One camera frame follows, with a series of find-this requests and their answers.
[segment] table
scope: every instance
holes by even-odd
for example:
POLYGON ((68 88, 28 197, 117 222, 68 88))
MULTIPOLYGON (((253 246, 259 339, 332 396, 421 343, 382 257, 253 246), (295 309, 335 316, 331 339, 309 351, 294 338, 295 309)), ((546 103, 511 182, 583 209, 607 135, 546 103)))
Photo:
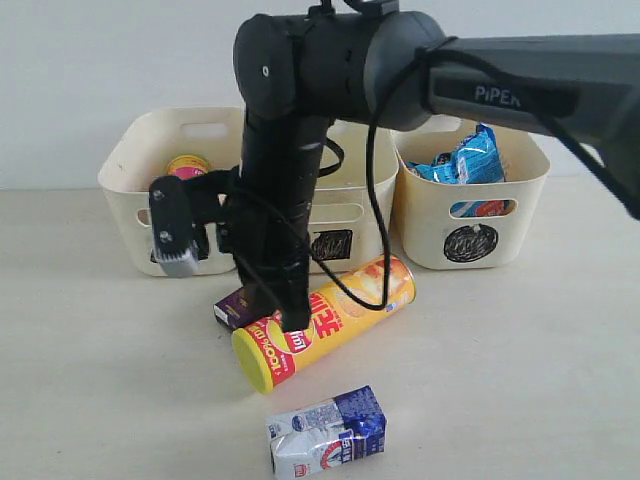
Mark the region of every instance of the table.
POLYGON ((640 474, 640 224, 590 177, 549 179, 508 266, 411 264, 414 304, 268 396, 213 319, 235 274, 137 273, 97 190, 0 192, 0 225, 3 480, 270 479, 265 416, 365 384, 387 451, 317 478, 640 474))

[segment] pringles can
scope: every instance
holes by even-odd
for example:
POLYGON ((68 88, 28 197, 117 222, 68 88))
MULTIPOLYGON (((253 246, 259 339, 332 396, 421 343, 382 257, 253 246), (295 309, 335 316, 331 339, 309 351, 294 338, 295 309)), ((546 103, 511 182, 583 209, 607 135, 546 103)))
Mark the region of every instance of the pringles can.
MULTIPOLYGON (((368 303, 380 303, 384 260, 382 257, 342 276, 342 282, 368 303)), ((310 295, 311 322, 307 330, 283 333, 276 312, 232 335, 233 350, 249 382, 266 394, 297 371, 411 303, 416 286, 409 268, 391 258, 389 302, 381 311, 368 310, 351 300, 333 282, 310 295)))
POLYGON ((175 175, 181 180, 188 180, 211 171, 211 165, 204 158, 196 155, 180 155, 167 165, 167 175, 175 175))

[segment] purple box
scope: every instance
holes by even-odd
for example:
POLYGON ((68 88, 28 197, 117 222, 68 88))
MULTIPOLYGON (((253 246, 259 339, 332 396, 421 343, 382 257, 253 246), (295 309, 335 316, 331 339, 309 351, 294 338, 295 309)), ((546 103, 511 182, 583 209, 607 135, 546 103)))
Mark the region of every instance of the purple box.
POLYGON ((246 291, 240 287, 231 295, 223 298, 213 305, 213 312, 216 320, 231 331, 246 327, 260 320, 260 317, 253 314, 247 307, 245 300, 246 291))

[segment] black circle drawing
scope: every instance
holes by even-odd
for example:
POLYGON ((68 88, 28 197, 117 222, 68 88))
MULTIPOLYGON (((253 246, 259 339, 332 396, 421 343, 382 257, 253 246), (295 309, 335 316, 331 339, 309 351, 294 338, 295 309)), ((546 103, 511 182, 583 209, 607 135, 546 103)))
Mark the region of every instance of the black circle drawing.
POLYGON ((444 242, 444 255, 455 263, 476 262, 486 257, 498 245, 498 232, 480 223, 460 227, 444 242))

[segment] blue snack bag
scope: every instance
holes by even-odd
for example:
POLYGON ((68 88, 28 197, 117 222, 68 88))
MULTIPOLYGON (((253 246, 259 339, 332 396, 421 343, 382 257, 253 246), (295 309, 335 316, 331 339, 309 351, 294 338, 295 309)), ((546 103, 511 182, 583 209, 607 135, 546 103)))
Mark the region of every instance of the blue snack bag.
MULTIPOLYGON (((479 123, 476 132, 466 137, 451 153, 441 153, 429 165, 407 163, 411 172, 438 183, 466 185, 505 181, 496 136, 491 127, 479 123)), ((454 217, 502 215, 508 201, 460 202, 453 206, 454 217)))

